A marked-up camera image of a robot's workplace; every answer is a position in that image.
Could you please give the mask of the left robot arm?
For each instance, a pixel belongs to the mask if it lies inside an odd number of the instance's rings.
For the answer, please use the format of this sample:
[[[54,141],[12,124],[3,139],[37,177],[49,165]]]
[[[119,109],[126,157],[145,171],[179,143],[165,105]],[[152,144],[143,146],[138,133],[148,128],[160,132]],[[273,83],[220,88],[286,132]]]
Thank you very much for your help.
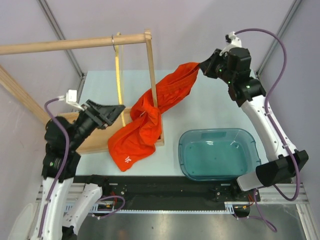
[[[28,204],[16,218],[10,240],[76,240],[80,228],[93,205],[101,200],[124,197],[111,194],[107,177],[91,175],[73,207],[65,212],[68,194],[74,182],[80,154],[77,149],[96,129],[104,130],[115,123],[125,110],[123,104],[102,105],[87,100],[81,105],[77,119],[70,123],[54,116],[49,104],[64,101],[64,96],[48,100],[44,109],[50,116],[45,129],[45,156],[42,162],[42,198],[39,212]]]

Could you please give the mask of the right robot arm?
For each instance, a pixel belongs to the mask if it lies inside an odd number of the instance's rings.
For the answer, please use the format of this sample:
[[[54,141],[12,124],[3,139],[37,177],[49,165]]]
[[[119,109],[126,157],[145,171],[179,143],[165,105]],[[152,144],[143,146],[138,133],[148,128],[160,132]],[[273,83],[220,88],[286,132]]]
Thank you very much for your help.
[[[233,47],[213,54],[201,62],[199,68],[204,76],[221,79],[228,86],[230,98],[247,115],[253,124],[266,153],[268,162],[259,165],[253,172],[234,180],[231,196],[242,201],[249,191],[274,186],[284,180],[296,178],[309,159],[305,150],[298,150],[282,130],[272,109],[267,103],[267,93],[261,82],[251,76],[251,55],[248,49]]]

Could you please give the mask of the orange shorts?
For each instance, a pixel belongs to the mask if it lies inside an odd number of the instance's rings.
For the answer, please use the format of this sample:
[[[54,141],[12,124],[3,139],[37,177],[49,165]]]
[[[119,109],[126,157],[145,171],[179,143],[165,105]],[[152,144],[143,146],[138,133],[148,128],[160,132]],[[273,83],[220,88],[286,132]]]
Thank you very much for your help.
[[[154,106],[151,89],[133,105],[130,111],[132,122],[119,129],[107,142],[109,154],[120,171],[129,170],[156,151],[156,142],[162,134],[162,114],[190,94],[199,69],[197,62],[179,65],[156,84],[157,106]]]

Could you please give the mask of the yellow clothes hanger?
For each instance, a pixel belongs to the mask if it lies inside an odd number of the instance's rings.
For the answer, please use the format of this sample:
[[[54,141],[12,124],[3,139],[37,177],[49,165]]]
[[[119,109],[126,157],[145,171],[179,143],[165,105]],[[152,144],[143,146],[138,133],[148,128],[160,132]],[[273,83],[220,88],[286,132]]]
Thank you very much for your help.
[[[116,89],[117,89],[117,97],[118,104],[124,104],[123,91],[124,91],[124,81],[123,81],[123,53],[124,46],[123,45],[115,45],[115,36],[111,36],[112,46],[115,53],[115,79],[116,79]]]

